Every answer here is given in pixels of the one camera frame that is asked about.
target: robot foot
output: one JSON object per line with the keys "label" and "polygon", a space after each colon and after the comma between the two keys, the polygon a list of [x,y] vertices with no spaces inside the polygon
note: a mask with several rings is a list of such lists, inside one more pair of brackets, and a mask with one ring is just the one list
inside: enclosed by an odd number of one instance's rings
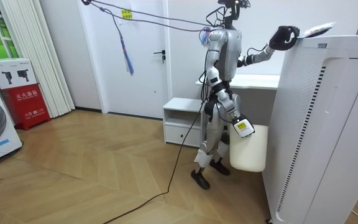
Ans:
{"label": "robot foot", "polygon": [[220,162],[217,161],[215,162],[215,160],[211,160],[211,162],[209,162],[211,167],[214,167],[218,172],[220,172],[223,175],[230,175],[230,171]]}
{"label": "robot foot", "polygon": [[211,186],[204,178],[203,174],[197,174],[195,170],[191,171],[191,177],[196,180],[197,184],[204,190],[208,190]]}

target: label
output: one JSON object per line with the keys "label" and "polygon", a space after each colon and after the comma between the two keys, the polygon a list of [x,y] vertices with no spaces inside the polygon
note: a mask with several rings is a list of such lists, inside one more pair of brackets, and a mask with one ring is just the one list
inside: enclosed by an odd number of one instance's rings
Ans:
{"label": "label", "polygon": [[3,145],[5,145],[5,144],[8,143],[8,142],[9,142],[8,139],[5,139],[5,140],[1,141],[1,142],[0,142],[0,147],[3,146]]}
{"label": "label", "polygon": [[133,19],[131,10],[122,10],[122,18],[124,19]]}
{"label": "label", "polygon": [[35,96],[38,96],[37,90],[27,91],[20,94],[16,94],[16,100],[17,101],[26,100],[26,99],[33,98]]}
{"label": "label", "polygon": [[247,126],[246,126],[246,124],[243,122],[243,123],[241,123],[241,124],[238,124],[237,127],[239,127],[239,129],[244,129],[244,128],[246,128]]}
{"label": "label", "polygon": [[36,116],[40,116],[40,115],[43,115],[43,114],[45,114],[45,110],[43,108],[41,108],[41,109],[30,111],[30,112],[26,113],[24,115],[24,118],[25,119],[32,119],[32,118],[35,118]]}
{"label": "label", "polygon": [[318,48],[327,48],[327,43],[318,44]]}

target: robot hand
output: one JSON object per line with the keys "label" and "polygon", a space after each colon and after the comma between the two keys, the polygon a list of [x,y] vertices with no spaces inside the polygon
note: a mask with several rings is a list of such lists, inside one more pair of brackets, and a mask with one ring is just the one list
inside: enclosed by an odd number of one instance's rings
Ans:
{"label": "robot hand", "polygon": [[280,26],[278,27],[278,31],[270,39],[268,46],[274,50],[289,50],[295,45],[298,37],[299,28],[294,26]]}

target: red fire extinguisher box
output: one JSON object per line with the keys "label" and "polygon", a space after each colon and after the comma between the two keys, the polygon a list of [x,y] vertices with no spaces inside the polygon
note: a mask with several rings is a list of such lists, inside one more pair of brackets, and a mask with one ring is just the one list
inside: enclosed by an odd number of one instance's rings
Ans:
{"label": "red fire extinguisher box", "polygon": [[8,88],[1,93],[16,128],[28,130],[31,126],[50,121],[38,84]]}

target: white box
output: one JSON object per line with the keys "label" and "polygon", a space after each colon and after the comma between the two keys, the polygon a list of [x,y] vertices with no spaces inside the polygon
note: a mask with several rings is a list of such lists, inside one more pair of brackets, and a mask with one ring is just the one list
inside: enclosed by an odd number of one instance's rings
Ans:
{"label": "white box", "polygon": [[0,89],[36,84],[34,71],[29,59],[0,59]]}

